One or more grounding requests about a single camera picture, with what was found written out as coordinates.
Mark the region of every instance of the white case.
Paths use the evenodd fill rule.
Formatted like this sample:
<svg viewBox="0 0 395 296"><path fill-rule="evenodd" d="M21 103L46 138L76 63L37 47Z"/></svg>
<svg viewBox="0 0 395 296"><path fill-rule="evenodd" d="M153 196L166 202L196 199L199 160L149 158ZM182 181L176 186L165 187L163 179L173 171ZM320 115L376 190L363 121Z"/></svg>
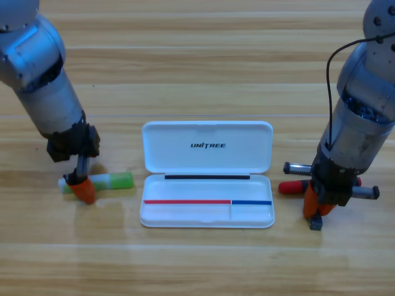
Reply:
<svg viewBox="0 0 395 296"><path fill-rule="evenodd" d="M147 227L267 228L275 221L273 128L264 121L153 121L143 126L140 221Z"/></svg>

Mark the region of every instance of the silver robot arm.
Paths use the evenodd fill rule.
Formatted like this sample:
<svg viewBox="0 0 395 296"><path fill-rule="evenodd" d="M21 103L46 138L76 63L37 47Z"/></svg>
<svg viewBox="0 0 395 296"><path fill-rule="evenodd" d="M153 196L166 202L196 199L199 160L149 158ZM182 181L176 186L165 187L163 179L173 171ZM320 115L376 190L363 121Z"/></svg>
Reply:
<svg viewBox="0 0 395 296"><path fill-rule="evenodd" d="M328 124L311 166L285 164L285 173L312 177L306 194L318 205L345 206L351 197L377 199L380 194L376 186L358 187L357 176L369 169L395 125L395 36L379 38L394 32L395 0L372 0L364 34L376 40L357 46L341 70L331 143ZM304 208L314 210L314 202L306 207L306 194ZM322 227L322 212L328 211L304 212L311 229Z"/></svg>
<svg viewBox="0 0 395 296"><path fill-rule="evenodd" d="M69 184L86 179L87 159L99 155L100 138L86 122L63 68L65 47L52 24L39 14L39 0L0 1L0 81L10 86L55 162L79 155Z"/></svg>

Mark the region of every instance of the wooden table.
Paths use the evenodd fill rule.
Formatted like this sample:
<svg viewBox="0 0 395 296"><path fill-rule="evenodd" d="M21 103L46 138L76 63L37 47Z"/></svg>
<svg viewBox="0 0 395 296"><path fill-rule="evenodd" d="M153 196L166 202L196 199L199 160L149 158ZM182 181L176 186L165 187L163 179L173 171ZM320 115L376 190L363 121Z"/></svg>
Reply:
<svg viewBox="0 0 395 296"><path fill-rule="evenodd" d="M325 64L363 37L368 0L45 0L66 70L101 136L100 166L136 188L84 207L0 85L0 294L394 295L395 136L351 200L310 231L302 200L277 193L285 161L311 163L328 121ZM331 66L332 87L351 50ZM275 134L276 222L264 230L149 229L139 222L141 127L151 120L265 120Z"/></svg>

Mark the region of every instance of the screw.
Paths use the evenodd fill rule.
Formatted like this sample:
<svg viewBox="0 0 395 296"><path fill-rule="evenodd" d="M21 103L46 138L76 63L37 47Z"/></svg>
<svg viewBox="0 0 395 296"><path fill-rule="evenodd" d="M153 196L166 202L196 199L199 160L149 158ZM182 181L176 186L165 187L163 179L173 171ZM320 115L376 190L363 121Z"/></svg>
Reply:
<svg viewBox="0 0 395 296"><path fill-rule="evenodd" d="M381 26L381 19L379 17L375 17L375 19L373 20L373 23L376 26Z"/></svg>
<svg viewBox="0 0 395 296"><path fill-rule="evenodd" d="M391 5L391 6L388 8L388 13L389 13L390 15L395 15L395 7Z"/></svg>

